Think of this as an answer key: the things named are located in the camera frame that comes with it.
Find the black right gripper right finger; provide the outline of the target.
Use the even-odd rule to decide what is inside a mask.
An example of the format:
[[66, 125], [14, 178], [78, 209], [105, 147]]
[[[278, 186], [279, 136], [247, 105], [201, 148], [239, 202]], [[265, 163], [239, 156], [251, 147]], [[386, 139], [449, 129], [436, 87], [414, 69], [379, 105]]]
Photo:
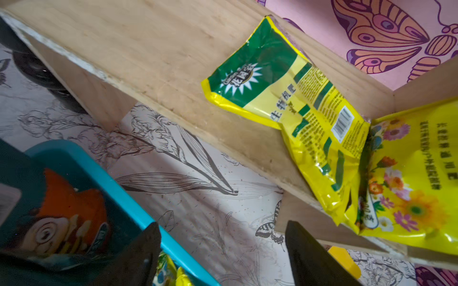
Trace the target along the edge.
[[285, 238], [295, 285], [360, 285], [299, 222], [287, 223]]

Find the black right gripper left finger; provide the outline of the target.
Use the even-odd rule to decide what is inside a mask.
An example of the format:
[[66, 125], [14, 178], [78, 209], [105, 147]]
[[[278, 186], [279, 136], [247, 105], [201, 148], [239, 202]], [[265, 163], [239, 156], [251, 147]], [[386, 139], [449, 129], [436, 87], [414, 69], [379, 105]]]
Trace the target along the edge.
[[91, 286], [151, 286], [161, 252], [159, 225], [150, 224], [101, 274]]

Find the yellow fertilizer packet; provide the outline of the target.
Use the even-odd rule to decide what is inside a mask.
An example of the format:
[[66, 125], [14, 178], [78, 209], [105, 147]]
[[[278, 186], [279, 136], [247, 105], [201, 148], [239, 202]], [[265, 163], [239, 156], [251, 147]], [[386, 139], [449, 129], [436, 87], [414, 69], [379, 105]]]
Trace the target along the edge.
[[170, 256], [162, 251], [158, 257], [152, 286], [194, 286], [194, 284], [184, 269], [177, 267]]

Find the large green yellow fertilizer bag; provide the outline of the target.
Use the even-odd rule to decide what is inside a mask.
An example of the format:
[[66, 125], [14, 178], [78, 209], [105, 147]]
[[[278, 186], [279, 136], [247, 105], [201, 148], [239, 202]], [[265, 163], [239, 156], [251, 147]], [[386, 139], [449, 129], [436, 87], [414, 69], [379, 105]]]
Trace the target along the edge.
[[111, 236], [101, 191], [1, 143], [2, 285], [84, 286], [130, 244], [113, 253]]

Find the wooden two-tier shelf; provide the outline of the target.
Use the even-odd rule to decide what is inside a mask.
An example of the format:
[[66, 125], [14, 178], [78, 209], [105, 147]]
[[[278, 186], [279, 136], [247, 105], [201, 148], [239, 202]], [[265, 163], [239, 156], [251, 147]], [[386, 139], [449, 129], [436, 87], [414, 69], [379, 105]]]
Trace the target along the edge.
[[295, 220], [324, 244], [456, 270], [456, 256], [336, 226], [278, 131], [204, 97], [201, 81], [268, 14], [254, 1], [1, 2], [1, 17], [107, 130], [141, 102], [283, 188], [278, 232]]

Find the yellow toy shovel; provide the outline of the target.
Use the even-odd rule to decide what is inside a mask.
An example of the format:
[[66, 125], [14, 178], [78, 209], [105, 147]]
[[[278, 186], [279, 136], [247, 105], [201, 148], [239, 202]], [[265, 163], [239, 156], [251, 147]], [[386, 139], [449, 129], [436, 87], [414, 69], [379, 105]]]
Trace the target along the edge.
[[355, 279], [359, 280], [361, 277], [361, 269], [355, 263], [353, 258], [349, 255], [346, 249], [332, 246], [328, 253]]

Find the teal plastic basket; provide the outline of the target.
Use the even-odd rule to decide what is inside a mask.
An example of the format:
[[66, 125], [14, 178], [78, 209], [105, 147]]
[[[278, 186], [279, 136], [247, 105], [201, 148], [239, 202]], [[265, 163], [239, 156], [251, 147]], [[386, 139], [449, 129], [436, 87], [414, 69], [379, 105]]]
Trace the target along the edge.
[[[112, 236], [109, 251], [115, 252], [135, 239], [155, 220], [83, 148], [67, 140], [37, 144], [25, 154], [64, 177], [73, 187], [97, 189], [104, 196]], [[161, 249], [184, 268], [195, 286], [218, 286], [219, 282], [167, 231], [160, 227]]]

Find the yellow flower packet right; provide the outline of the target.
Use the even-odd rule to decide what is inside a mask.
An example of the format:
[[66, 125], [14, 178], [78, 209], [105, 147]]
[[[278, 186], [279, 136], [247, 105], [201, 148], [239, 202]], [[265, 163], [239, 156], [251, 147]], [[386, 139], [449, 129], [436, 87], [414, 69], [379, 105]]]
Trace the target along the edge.
[[458, 101], [373, 121], [355, 230], [410, 247], [458, 252]]

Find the yellow green packet middle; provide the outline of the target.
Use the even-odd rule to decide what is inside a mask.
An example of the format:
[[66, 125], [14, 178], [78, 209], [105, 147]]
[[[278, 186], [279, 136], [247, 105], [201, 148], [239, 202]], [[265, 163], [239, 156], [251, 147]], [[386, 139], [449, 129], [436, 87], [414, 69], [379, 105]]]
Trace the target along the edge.
[[208, 101], [281, 132], [299, 171], [334, 223], [361, 224], [360, 159], [370, 125], [265, 17], [202, 82]]

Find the black plastic flower pots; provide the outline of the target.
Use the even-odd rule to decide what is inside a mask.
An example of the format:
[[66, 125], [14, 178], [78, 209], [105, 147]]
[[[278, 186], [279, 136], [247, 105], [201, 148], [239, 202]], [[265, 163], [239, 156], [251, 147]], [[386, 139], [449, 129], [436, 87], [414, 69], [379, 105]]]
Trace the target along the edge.
[[79, 114], [87, 114], [87, 111], [59, 82], [51, 70], [27, 47], [3, 19], [1, 19], [1, 44], [12, 50], [13, 62], [24, 77], [48, 89], [65, 108]]

